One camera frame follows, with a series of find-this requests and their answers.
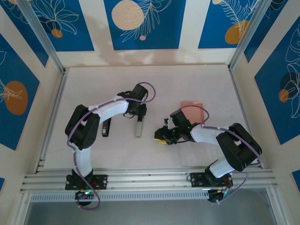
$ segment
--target wall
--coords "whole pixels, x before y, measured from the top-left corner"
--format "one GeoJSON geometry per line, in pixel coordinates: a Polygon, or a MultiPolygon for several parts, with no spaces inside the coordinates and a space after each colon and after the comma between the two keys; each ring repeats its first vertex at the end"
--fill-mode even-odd
{"type": "Polygon", "coordinates": [[[13,132],[7,142],[1,139],[4,144],[0,144],[0,177],[5,179],[0,195],[0,223],[7,224],[24,175],[33,172],[61,74],[50,59],[42,63],[39,56],[43,53],[32,50],[2,7],[0,20],[0,51],[5,48],[6,52],[0,65],[0,79],[6,86],[0,88],[1,94],[6,94],[0,102],[1,137],[13,132]],[[20,81],[25,89],[18,94],[17,86],[12,85],[12,95],[8,81],[20,81]]]}
{"type": "Polygon", "coordinates": [[[220,205],[206,200],[102,202],[94,211],[74,202],[32,203],[25,224],[273,225],[265,190],[241,189],[220,205]]]}
{"type": "Polygon", "coordinates": [[[289,90],[289,98],[282,98],[281,86],[285,85],[282,79],[289,72],[286,52],[290,40],[285,35],[290,39],[290,34],[296,30],[291,27],[299,21],[299,7],[299,1],[288,0],[251,60],[248,62],[243,56],[233,70],[251,130],[262,147],[266,166],[273,169],[295,224],[300,223],[300,192],[292,172],[300,169],[300,136],[297,133],[300,118],[292,112],[292,93],[289,90]]]}
{"type": "Polygon", "coordinates": [[[258,2],[29,1],[65,67],[225,64],[258,2]]]}

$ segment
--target white floor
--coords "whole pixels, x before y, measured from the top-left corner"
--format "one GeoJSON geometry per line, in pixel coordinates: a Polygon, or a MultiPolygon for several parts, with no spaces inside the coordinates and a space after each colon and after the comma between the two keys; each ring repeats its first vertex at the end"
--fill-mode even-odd
{"type": "MultiPolygon", "coordinates": [[[[113,117],[107,138],[101,136],[100,125],[91,152],[94,168],[205,166],[222,157],[216,145],[188,142],[167,146],[153,139],[154,132],[164,125],[164,118],[176,111],[184,100],[203,102],[210,112],[207,125],[229,126],[234,122],[245,125],[226,65],[72,68],[44,168],[73,167],[64,129],[77,105],[100,104],[143,81],[155,86],[157,96],[147,104],[142,137],[135,138],[136,118],[113,117]]],[[[153,91],[145,87],[150,91],[150,98],[153,91]]]]}

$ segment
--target black mounting plate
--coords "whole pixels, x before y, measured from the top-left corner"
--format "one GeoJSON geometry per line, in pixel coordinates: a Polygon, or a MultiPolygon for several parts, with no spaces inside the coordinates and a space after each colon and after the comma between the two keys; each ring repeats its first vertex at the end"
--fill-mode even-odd
{"type": "MultiPolygon", "coordinates": [[[[202,187],[212,186],[212,184],[210,184],[209,181],[206,179],[204,172],[191,172],[189,175],[190,175],[190,179],[188,179],[188,181],[191,182],[192,188],[202,188],[202,187]]],[[[229,186],[228,184],[225,183],[224,180],[230,180],[231,183],[233,184],[230,174],[225,174],[223,177],[219,179],[215,179],[213,187],[222,188],[222,187],[229,186]]]]}
{"type": "MultiPolygon", "coordinates": [[[[106,174],[101,174],[101,175],[92,175],[92,179],[91,179],[91,184],[92,187],[95,190],[106,190],[106,186],[107,186],[107,175],[106,174]]],[[[82,187],[77,187],[76,185],[72,185],[72,184],[67,184],[65,186],[66,190],[81,190],[82,187]]]]}

